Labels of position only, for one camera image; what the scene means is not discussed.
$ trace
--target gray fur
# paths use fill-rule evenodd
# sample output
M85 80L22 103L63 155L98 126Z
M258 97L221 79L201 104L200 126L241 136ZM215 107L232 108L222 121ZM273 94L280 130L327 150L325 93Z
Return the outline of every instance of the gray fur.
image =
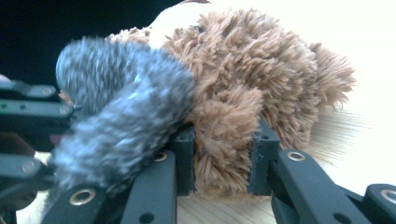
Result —
M68 45L56 66L59 87L89 115L54 149L57 185L89 183L124 190L191 109L191 73L161 50L84 38Z

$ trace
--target fur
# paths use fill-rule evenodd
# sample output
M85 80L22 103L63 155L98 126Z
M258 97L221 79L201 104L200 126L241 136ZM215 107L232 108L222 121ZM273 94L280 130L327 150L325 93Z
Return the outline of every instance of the fur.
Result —
M347 99L353 68L257 10L204 13L198 26L175 29L163 45L194 76L187 121L196 131L195 196L251 199L249 153L260 116L283 148L307 149L319 110Z
M148 46L84 38L62 51L56 75L88 118L54 149L47 209L79 184L123 191L191 110L191 73Z
M129 30L122 30L117 35L110 35L106 40L119 43L139 43L147 44L149 42L149 36L151 33L151 27L146 27L143 29L137 29L136 27Z
M161 12L149 26L151 28L149 45L154 49L161 48L163 43L167 40L167 36L172 35L175 31L175 27L197 25L197 19L200 14L210 11L212 7L212 4L195 1L169 7Z

